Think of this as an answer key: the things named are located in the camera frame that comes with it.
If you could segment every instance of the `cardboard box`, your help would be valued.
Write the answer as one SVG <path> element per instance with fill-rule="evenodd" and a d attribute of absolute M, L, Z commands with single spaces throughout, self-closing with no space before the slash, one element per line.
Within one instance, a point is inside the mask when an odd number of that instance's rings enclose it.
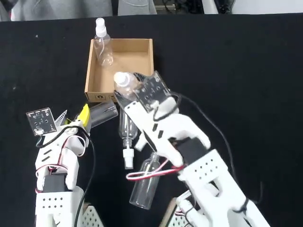
<path fill-rule="evenodd" d="M 96 57 L 94 41 L 90 42 L 89 64 L 86 75 L 85 95 L 90 102 L 106 102 L 114 97 L 114 74 L 139 72 L 153 74 L 152 39 L 112 39 L 114 63 L 102 67 Z"/>

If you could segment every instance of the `perforated plastic plate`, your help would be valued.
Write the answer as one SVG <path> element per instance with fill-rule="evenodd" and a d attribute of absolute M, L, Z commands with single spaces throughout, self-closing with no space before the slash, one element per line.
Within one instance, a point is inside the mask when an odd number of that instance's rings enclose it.
<path fill-rule="evenodd" d="M 96 209 L 88 206 L 82 217 L 83 227 L 104 227 Z"/>
<path fill-rule="evenodd" d="M 180 208 L 178 206 L 175 207 L 174 213 L 171 216 L 170 220 L 168 221 L 167 227 L 185 227 L 188 224 L 184 216 L 175 215 L 176 210 L 180 210 Z"/>

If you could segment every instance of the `wire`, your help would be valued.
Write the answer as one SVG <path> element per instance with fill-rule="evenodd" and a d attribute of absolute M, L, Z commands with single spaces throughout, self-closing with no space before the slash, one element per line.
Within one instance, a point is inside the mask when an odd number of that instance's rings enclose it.
<path fill-rule="evenodd" d="M 42 144 L 40 145 L 40 142 L 36 144 L 36 147 L 37 148 L 45 148 L 46 146 L 50 145 L 51 143 L 53 143 L 54 141 L 56 141 L 66 130 L 68 129 L 72 129 L 72 128 L 81 128 L 83 129 L 82 127 L 80 126 L 77 126 L 77 125 L 73 125 L 73 126 L 66 126 L 65 128 L 63 128 L 61 130 L 61 132 L 59 132 L 54 138 L 52 138 L 50 141 L 48 141 L 47 143 L 45 144 Z"/>
<path fill-rule="evenodd" d="M 175 92 L 170 92 L 170 94 L 171 94 L 171 96 L 175 96 L 177 98 L 176 104 L 174 105 L 174 107 L 168 113 L 166 113 L 163 116 L 161 116 L 161 117 L 159 117 L 159 118 L 156 119 L 155 116 L 156 116 L 156 114 L 158 112 L 158 109 L 159 109 L 157 107 L 155 109 L 155 112 L 153 113 L 153 121 L 154 122 L 158 122 L 158 121 L 161 121 L 161 120 L 167 118 L 168 116 L 170 116 L 171 114 L 173 114 L 178 109 L 178 107 L 180 106 L 181 100 L 182 100 L 181 95 L 177 94 Z"/>
<path fill-rule="evenodd" d="M 139 181 L 139 180 L 148 179 L 148 178 L 151 178 L 151 177 L 154 177 L 154 176 L 163 176 L 163 175 L 167 175 L 167 174 L 177 173 L 181 169 L 183 169 L 183 167 L 176 168 L 176 169 L 169 169 L 169 170 L 158 171 L 156 173 L 146 173 L 146 172 L 142 171 L 142 172 L 136 172 L 136 173 L 127 174 L 126 178 L 129 181 Z"/>
<path fill-rule="evenodd" d="M 187 221 L 191 226 L 192 226 L 192 224 L 191 224 L 190 221 L 188 220 L 187 214 L 188 214 L 193 208 L 195 208 L 195 207 L 190 208 L 188 211 L 186 211 L 186 213 L 185 213 L 185 215 L 184 215 L 186 221 Z"/>
<path fill-rule="evenodd" d="M 91 182 L 92 182 L 92 179 L 94 177 L 94 174 L 95 174 L 95 170 L 96 170 L 96 151 L 95 151 L 95 146 L 94 146 L 94 143 L 93 141 L 91 140 L 90 136 L 88 135 L 88 133 L 80 126 L 71 126 L 72 128 L 78 128 L 80 131 L 82 131 L 85 136 L 89 139 L 89 144 L 91 145 L 91 149 L 92 149 L 92 152 L 93 152 L 93 167 L 92 167 L 92 170 L 91 170 L 91 174 L 90 174 L 90 178 L 89 178 L 89 182 L 86 186 L 86 189 L 82 195 L 82 198 L 80 200 L 80 203 L 79 203 L 79 206 L 78 206 L 78 209 L 77 209 L 77 213 L 76 213 L 76 217 L 75 217 L 75 224 L 74 224 L 74 227 L 77 227 L 77 224 L 78 224 L 78 219 L 79 219 L 79 215 L 80 215 L 80 211 L 81 211 L 81 207 L 82 207 L 82 203 L 84 201 L 84 197 L 91 185 Z"/>
<path fill-rule="evenodd" d="M 83 141 L 83 146 L 84 146 L 84 148 L 83 148 L 83 152 L 82 152 L 81 154 L 77 155 L 78 157 L 82 157 L 82 156 L 85 154 L 85 150 L 86 150 L 86 142 L 85 142 L 85 139 L 84 139 L 84 138 L 82 138 L 81 136 L 78 136 L 78 135 L 71 135 L 71 136 L 69 136 L 69 137 L 66 139 L 66 141 L 64 142 L 64 144 L 63 144 L 63 147 L 62 147 L 62 148 L 64 148 L 65 144 L 67 143 L 67 141 L 68 141 L 68 140 L 69 140 L 71 137 L 77 137 L 78 139 L 80 139 L 80 140 L 82 140 L 82 141 Z"/>
<path fill-rule="evenodd" d="M 237 176 L 236 176 L 236 170 L 234 167 L 234 163 L 233 163 L 233 157 L 232 157 L 232 150 L 231 147 L 225 137 L 225 135 L 223 134 L 223 132 L 210 120 L 210 118 L 202 111 L 202 109 L 198 106 L 197 103 L 195 103 L 193 100 L 191 100 L 190 98 L 186 97 L 183 94 L 179 94 L 183 99 L 187 100 L 191 105 L 193 105 L 199 112 L 200 114 L 220 133 L 220 135 L 222 136 L 224 143 L 226 145 L 227 148 L 227 152 L 229 155 L 229 159 L 230 159 L 230 165 L 231 165 L 231 169 L 232 169 L 232 176 L 235 180 L 235 182 L 238 184 L 238 180 L 237 180 Z"/>
<path fill-rule="evenodd" d="M 36 170 L 36 177 L 37 177 L 37 178 L 38 178 L 38 171 L 39 171 L 40 169 L 44 168 L 44 167 L 62 168 L 62 169 L 64 169 L 64 170 L 67 171 L 67 167 L 66 167 L 66 166 L 58 165 L 58 164 L 46 164 L 46 165 L 43 165 L 43 166 L 39 167 L 39 168 Z"/>
<path fill-rule="evenodd" d="M 163 5 L 164 5 L 166 11 L 167 11 L 168 13 L 172 14 L 172 12 L 170 11 L 170 9 L 167 8 L 167 3 L 168 3 L 168 1 L 169 1 L 169 0 L 167 0 L 167 1 L 165 2 L 164 0 L 162 0 L 162 3 L 163 3 Z"/>
<path fill-rule="evenodd" d="M 143 180 L 143 179 L 148 179 L 154 176 L 163 176 L 163 175 L 167 175 L 167 174 L 173 174 L 176 173 L 178 171 L 180 171 L 181 169 L 183 169 L 182 167 L 179 168 L 173 168 L 173 169 L 169 169 L 169 170 L 163 170 L 160 171 L 167 163 L 168 163 L 168 159 L 166 159 L 156 170 L 151 171 L 151 172 L 146 172 L 146 171 L 140 171 L 140 172 L 133 172 L 133 173 L 129 173 L 126 175 L 127 180 L 129 181 L 139 181 L 139 180 Z"/>
<path fill-rule="evenodd" d="M 40 137 L 39 137 L 39 139 L 38 139 L 38 141 L 37 141 L 37 143 L 36 143 L 36 146 L 37 146 L 39 143 L 41 143 L 42 137 L 43 137 L 43 136 L 40 136 Z"/>

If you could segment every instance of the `black table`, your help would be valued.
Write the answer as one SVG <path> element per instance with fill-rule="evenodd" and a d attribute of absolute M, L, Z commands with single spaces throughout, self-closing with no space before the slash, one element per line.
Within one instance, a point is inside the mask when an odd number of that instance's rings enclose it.
<path fill-rule="evenodd" d="M 135 16 L 106 19 L 113 38 L 152 38 L 157 69 L 169 88 L 194 99 L 229 140 L 240 186 L 258 199 L 273 226 L 300 219 L 303 15 Z M 34 225 L 37 149 L 25 112 L 51 107 L 76 114 L 84 84 L 94 19 L 0 23 L 1 226 Z M 229 163 L 220 135 L 196 110 L 188 114 Z M 162 177 L 150 211 L 128 203 L 118 118 L 91 131 L 97 172 L 87 195 L 107 227 L 157 226 L 171 198 L 185 187 Z M 135 167 L 149 156 L 135 154 Z M 80 159 L 85 188 L 92 155 Z"/>

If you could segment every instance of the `white bottle cap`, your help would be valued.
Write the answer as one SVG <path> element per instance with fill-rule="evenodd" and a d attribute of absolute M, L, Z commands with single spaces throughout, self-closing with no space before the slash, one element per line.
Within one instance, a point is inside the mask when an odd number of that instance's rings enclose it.
<path fill-rule="evenodd" d="M 103 18 L 98 18 L 96 20 L 96 35 L 98 37 L 104 37 L 106 34 L 105 20 Z"/>
<path fill-rule="evenodd" d="M 123 157 L 124 157 L 125 169 L 133 169 L 134 149 L 132 148 L 123 149 Z"/>
<path fill-rule="evenodd" d="M 127 72 L 116 72 L 114 75 L 114 82 L 119 87 L 126 87 L 130 82 L 130 76 Z"/>

